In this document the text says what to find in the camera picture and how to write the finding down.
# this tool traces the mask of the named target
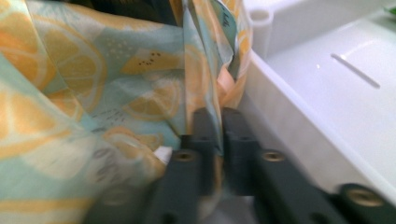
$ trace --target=black clamp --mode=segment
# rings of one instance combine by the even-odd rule
[[[314,187],[285,153],[262,149],[242,114],[224,108],[224,174],[234,195],[254,196],[261,224],[395,224],[396,209],[376,192],[346,184],[334,195]],[[109,189],[84,224],[197,224],[199,196],[214,188],[219,148],[208,112],[194,113],[163,178],[149,187]]]

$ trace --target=white container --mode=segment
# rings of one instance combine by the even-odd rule
[[[321,188],[361,183],[396,204],[396,19],[383,10],[396,1],[264,2],[246,2],[261,57],[240,109],[255,133]]]

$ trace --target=lemon print fabric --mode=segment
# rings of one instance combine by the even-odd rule
[[[157,50],[140,49],[121,69],[129,75],[150,71],[182,68],[181,57]]]
[[[172,118],[180,104],[180,87],[176,81],[166,81],[154,87],[122,109],[136,119],[165,120]]]
[[[178,149],[198,108],[220,142],[247,78],[241,4],[173,0],[170,26],[0,0],[0,222],[81,223],[105,188],[147,185],[165,169],[155,150]]]
[[[0,1],[0,52],[35,86],[43,90],[55,77],[22,1]]]

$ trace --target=brass screw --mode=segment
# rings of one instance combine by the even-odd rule
[[[378,207],[384,204],[381,198],[365,189],[350,189],[347,197],[352,202],[365,207]]]
[[[266,161],[283,161],[285,157],[278,152],[266,152],[262,155]]]
[[[177,161],[192,161],[194,159],[194,155],[190,152],[178,152],[175,155],[175,160]]]

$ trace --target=fabric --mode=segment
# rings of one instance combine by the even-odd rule
[[[120,182],[161,176],[206,107],[236,107],[251,32],[240,0],[185,0],[183,26],[0,0],[0,223],[80,223]]]

